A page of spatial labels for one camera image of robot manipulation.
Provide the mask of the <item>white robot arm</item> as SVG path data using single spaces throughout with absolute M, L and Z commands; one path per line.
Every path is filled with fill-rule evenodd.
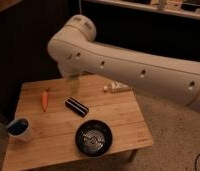
M 98 74 L 200 113 L 200 62 L 98 43 L 96 33 L 92 20 L 74 15 L 49 40 L 48 53 L 62 75 Z

